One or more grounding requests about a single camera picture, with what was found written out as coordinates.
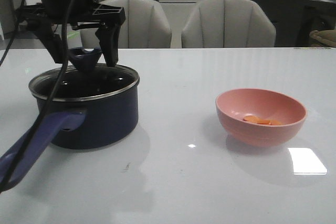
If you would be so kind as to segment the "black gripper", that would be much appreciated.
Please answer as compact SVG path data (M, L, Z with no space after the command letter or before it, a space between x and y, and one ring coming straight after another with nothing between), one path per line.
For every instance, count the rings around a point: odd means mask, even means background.
M40 4L21 5L19 22L27 21L31 31L44 45L55 63L63 62L62 41L51 24L70 24L74 30L98 28L95 32L108 67L115 67L121 25L125 21L123 7L99 4L95 0L41 0Z

